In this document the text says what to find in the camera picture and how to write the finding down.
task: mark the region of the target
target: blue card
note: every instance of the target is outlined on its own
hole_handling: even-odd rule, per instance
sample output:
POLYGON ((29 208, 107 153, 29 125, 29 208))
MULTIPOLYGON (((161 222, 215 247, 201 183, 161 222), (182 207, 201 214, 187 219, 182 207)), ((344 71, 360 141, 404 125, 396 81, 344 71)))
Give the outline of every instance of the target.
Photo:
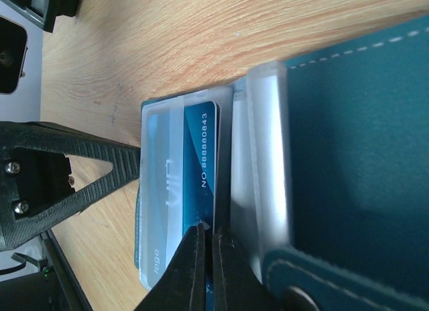
POLYGON ((217 105, 210 101, 184 110, 183 234, 200 222, 213 226, 217 117, 217 105))

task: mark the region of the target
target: black metal bracket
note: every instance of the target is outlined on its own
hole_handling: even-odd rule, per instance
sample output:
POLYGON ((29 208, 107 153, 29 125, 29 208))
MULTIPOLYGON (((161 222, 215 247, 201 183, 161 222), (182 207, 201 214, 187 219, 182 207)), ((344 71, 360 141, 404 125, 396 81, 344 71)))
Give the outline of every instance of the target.
POLYGON ((53 32, 57 16, 74 17, 80 0, 0 0, 20 13, 26 19, 42 28, 53 32))
POLYGON ((53 123, 0 122, 0 251, 19 247, 138 179, 139 161, 137 147, 53 123), (111 162, 113 169, 74 192, 66 154, 111 162))

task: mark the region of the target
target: card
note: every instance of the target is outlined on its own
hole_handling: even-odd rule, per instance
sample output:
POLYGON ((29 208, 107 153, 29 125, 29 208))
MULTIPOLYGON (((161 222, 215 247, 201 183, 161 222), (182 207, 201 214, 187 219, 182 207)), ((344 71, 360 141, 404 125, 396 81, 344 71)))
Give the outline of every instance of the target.
POLYGON ((168 180, 166 170, 169 161, 170 114, 154 113, 147 117, 147 145, 149 150, 149 205, 150 218, 147 239, 147 284, 154 287, 166 270, 167 230, 168 230, 168 180))
POLYGON ((214 102, 184 110, 183 235, 192 225, 213 226, 216 196, 218 108, 214 102))

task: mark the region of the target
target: wooden table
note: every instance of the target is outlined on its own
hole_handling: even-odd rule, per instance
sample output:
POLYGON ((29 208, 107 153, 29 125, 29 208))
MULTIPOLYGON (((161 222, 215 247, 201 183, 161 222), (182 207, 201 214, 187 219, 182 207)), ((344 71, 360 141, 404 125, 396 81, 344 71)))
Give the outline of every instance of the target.
MULTIPOLYGON (((42 120, 131 145, 140 104, 427 13, 429 0, 82 0, 44 36, 42 120)), ((73 160, 82 186, 103 169, 73 160)), ((137 182, 54 228, 95 310, 146 294, 133 264, 137 182)))

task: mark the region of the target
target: teal wallet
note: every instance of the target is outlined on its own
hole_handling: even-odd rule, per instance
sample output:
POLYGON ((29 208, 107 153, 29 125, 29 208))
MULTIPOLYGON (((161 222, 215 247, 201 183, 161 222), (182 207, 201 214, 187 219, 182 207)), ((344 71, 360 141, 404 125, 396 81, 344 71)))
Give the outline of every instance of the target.
POLYGON ((429 310, 429 16, 285 65, 294 246, 264 257, 264 285, 320 310, 429 310))

